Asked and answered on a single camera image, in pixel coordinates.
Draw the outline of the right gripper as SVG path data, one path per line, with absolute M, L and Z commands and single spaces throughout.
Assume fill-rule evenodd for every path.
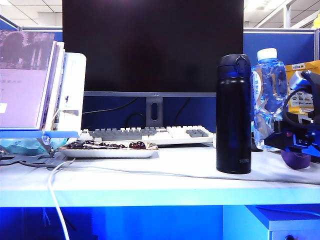
M 287 152 L 320 156 L 320 124 L 305 115 L 282 112 L 282 120 L 274 122 L 274 132 L 264 143 Z

